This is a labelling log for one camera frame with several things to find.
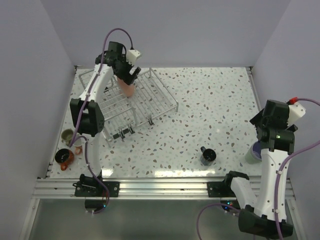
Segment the lilac tumbler cup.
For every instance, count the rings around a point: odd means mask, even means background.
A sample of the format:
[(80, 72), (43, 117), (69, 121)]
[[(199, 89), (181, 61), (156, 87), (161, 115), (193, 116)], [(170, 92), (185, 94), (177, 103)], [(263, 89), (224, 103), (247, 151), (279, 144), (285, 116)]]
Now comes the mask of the lilac tumbler cup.
[(250, 148), (250, 153), (251, 156), (257, 160), (257, 161), (261, 161), (262, 157), (261, 157), (261, 143), (259, 141), (256, 141)]

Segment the pink tumbler cup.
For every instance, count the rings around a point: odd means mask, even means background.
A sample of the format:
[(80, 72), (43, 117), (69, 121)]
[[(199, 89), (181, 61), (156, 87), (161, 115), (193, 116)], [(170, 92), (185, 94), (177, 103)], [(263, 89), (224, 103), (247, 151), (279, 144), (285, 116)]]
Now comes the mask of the pink tumbler cup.
[(135, 86), (134, 84), (130, 84), (130, 85), (127, 85), (122, 79), (120, 78), (117, 78), (117, 83), (121, 89), (121, 91), (124, 93), (124, 95), (127, 97), (127, 98), (130, 98), (134, 95), (135, 93)]

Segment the light green tumbler cup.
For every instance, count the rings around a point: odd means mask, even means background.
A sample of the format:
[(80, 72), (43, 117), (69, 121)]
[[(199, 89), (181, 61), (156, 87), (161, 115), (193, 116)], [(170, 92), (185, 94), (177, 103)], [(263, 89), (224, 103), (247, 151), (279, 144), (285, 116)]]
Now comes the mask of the light green tumbler cup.
[(251, 149), (249, 149), (247, 151), (247, 153), (245, 154), (244, 156), (244, 159), (246, 160), (246, 162), (248, 164), (257, 164), (257, 163), (261, 163), (262, 161), (259, 161), (259, 160), (255, 160), (252, 155), (251, 155)]

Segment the dark blue glazed mug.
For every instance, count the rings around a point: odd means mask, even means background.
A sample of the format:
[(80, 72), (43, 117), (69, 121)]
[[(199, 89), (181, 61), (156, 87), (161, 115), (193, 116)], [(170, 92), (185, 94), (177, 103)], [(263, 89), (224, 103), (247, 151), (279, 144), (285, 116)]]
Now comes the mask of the dark blue glazed mug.
[(205, 148), (204, 146), (202, 146), (200, 150), (201, 150), (201, 156), (200, 156), (201, 163), (204, 166), (212, 165), (217, 158), (216, 152), (213, 149)]

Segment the grey beige mug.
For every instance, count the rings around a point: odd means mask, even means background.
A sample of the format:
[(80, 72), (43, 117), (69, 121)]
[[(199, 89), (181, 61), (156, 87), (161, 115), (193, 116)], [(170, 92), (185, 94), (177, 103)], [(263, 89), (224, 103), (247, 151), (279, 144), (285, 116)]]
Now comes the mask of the grey beige mug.
[(68, 147), (72, 142), (73, 136), (74, 136), (74, 131), (72, 129), (66, 129), (62, 131), (60, 135), (62, 143), (64, 143)]

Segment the pink textured mug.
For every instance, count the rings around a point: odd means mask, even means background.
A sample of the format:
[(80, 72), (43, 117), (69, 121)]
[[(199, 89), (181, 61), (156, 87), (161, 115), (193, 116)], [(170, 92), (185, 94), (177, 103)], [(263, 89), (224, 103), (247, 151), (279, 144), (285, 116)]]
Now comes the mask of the pink textured mug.
[(73, 146), (75, 147), (75, 155), (80, 155), (83, 152), (83, 144), (80, 136), (76, 136)]

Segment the orange red mug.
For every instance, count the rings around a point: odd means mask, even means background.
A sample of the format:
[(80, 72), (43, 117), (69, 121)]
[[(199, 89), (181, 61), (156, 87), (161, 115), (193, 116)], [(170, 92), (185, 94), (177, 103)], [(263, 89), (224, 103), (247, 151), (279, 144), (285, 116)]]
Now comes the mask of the orange red mug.
[(65, 171), (73, 163), (74, 159), (74, 153), (67, 148), (58, 150), (54, 156), (54, 160), (60, 165), (61, 171)]

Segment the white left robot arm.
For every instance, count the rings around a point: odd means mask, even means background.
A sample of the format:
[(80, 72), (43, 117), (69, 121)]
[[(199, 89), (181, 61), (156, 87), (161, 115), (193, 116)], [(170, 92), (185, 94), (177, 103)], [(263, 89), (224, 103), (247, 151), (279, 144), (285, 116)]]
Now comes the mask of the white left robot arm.
[(70, 101), (70, 111), (75, 127), (73, 142), (82, 141), (82, 151), (87, 172), (79, 178), (79, 189), (86, 189), (92, 196), (107, 191), (101, 177), (99, 160), (99, 141), (105, 127), (105, 117), (98, 104), (108, 83), (115, 77), (131, 85), (141, 71), (137, 67), (132, 71), (141, 53), (131, 47), (126, 49), (119, 42), (111, 41), (108, 47), (96, 58), (93, 74), (84, 91), (78, 98)]

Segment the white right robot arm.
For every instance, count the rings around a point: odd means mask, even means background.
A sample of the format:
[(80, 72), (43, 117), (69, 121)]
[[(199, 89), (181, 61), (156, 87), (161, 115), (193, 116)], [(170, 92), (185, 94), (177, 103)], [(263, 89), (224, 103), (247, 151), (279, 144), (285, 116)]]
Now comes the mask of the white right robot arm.
[(224, 179), (223, 192), (236, 196), (240, 206), (238, 227), (243, 233), (279, 240), (293, 234), (287, 222), (285, 192), (289, 161), (295, 148), (295, 122), (306, 109), (296, 99), (288, 102), (268, 100), (251, 120), (256, 128), (262, 163), (259, 194), (255, 195), (249, 177), (230, 171)]

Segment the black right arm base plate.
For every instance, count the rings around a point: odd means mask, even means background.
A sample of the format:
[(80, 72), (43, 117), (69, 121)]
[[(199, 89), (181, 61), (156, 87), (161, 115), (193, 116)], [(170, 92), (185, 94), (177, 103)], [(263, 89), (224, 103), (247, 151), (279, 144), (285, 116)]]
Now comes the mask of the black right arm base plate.
[(234, 198), (236, 196), (231, 187), (223, 181), (209, 181), (206, 185), (209, 198)]

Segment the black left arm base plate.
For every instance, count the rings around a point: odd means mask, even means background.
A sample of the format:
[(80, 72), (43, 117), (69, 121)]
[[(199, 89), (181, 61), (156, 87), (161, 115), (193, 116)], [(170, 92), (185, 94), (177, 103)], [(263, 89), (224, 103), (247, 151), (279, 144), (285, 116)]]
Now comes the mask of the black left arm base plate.
[[(118, 181), (104, 181), (103, 184), (109, 190), (109, 197), (117, 198), (120, 191), (120, 183)], [(102, 197), (106, 196), (106, 189), (102, 187), (99, 183), (97, 186), (90, 186), (80, 183), (72, 184), (75, 187), (74, 195), (76, 197)]]

